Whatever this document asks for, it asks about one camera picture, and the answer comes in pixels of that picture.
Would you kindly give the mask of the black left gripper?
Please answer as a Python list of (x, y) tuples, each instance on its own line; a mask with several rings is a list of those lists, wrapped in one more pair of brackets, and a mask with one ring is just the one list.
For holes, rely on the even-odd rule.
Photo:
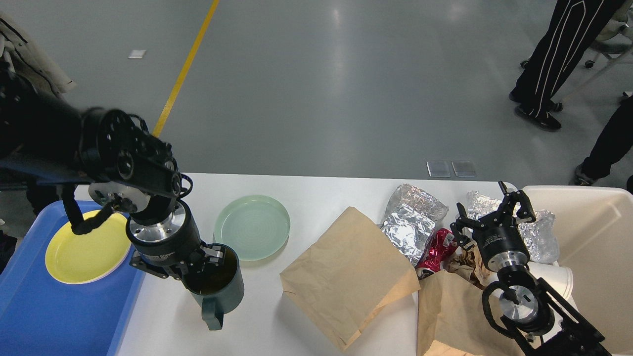
[(172, 277), (184, 285), (201, 284), (206, 264), (225, 263), (226, 246), (204, 245), (190, 207), (181, 200), (156, 224), (142, 225), (128, 218), (126, 233), (134, 247), (129, 265), (160, 278)]

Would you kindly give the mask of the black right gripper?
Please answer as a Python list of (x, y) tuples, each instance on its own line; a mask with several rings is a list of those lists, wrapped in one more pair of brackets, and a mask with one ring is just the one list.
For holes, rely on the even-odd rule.
[[(482, 222), (467, 216), (465, 207), (459, 202), (456, 205), (456, 221), (450, 223), (457, 245), (463, 249), (472, 249), (476, 242), (484, 266), (491, 272), (528, 264), (530, 255), (516, 225), (535, 223), (537, 220), (531, 201), (524, 191), (512, 191), (503, 181), (498, 184), (504, 195), (498, 207), (498, 226), (483, 228)], [(473, 230), (474, 240), (463, 233), (464, 228)]]

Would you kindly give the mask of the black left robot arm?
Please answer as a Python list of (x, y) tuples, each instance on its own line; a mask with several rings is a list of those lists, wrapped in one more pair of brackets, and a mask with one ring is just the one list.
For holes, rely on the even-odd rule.
[(1, 64), (1, 167), (54, 185), (72, 231), (89, 233), (115, 212), (127, 214), (130, 265), (191, 283), (217, 272), (227, 247), (207, 244), (183, 202), (192, 178), (179, 171), (171, 144), (141, 117), (93, 107), (80, 111)]

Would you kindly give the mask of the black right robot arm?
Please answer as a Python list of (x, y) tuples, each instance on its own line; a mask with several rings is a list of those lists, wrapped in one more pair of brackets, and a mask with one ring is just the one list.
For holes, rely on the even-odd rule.
[(549, 282), (531, 274), (518, 230), (520, 223), (536, 221), (531, 201), (524, 191), (498, 184), (503, 199), (495, 211), (473, 220), (458, 203), (450, 225), (457, 244), (466, 250), (477, 246), (485, 268), (497, 275), (482, 293), (489, 325), (527, 356), (608, 356), (603, 334)]

